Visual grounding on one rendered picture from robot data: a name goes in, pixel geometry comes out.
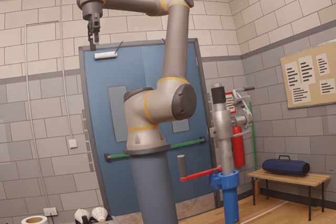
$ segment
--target bench leg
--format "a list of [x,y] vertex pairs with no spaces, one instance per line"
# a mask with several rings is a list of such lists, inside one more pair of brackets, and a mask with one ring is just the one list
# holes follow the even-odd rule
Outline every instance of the bench leg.
[[255,206],[256,204],[256,198],[255,198],[255,195],[254,195],[254,178],[252,177],[252,194],[253,194],[253,205]]
[[266,180],[266,199],[268,199],[268,179]]
[[308,221],[311,221],[311,186],[309,186],[308,189],[308,203],[309,203],[309,219]]
[[324,212],[324,182],[322,183],[322,212]]

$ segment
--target portable speaker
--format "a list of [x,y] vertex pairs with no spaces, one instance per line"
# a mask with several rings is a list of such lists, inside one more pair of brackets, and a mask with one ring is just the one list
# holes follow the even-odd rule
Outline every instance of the portable speaker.
[[[280,159],[280,157],[288,157],[289,159]],[[309,172],[310,165],[304,161],[290,160],[287,155],[279,155],[279,159],[264,161],[262,168],[273,173],[304,175]]]

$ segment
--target blue door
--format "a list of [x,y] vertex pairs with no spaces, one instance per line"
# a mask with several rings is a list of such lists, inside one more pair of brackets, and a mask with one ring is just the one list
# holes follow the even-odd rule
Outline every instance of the blue door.
[[[107,162],[104,154],[122,154],[126,148],[123,94],[144,87],[156,89],[156,82],[162,77],[164,45],[120,48],[116,58],[99,61],[94,59],[94,54],[84,52],[85,71],[94,139],[109,206],[114,216],[139,212],[129,158]],[[195,114],[189,120],[160,123],[160,129],[171,145],[198,140],[201,136],[206,138],[206,143],[167,151],[176,203],[213,193],[206,177],[180,182],[176,158],[179,154],[186,155],[189,174],[212,168],[201,83],[192,43],[188,45],[187,80],[197,95]]]

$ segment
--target wall socket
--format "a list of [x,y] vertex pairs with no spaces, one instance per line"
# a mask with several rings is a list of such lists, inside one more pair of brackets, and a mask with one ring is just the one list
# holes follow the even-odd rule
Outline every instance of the wall socket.
[[44,208],[43,211],[45,216],[57,215],[56,207]]

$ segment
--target cork board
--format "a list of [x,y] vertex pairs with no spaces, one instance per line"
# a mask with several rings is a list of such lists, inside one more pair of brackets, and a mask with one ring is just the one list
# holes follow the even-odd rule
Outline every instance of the cork board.
[[336,103],[336,42],[280,60],[289,109]]

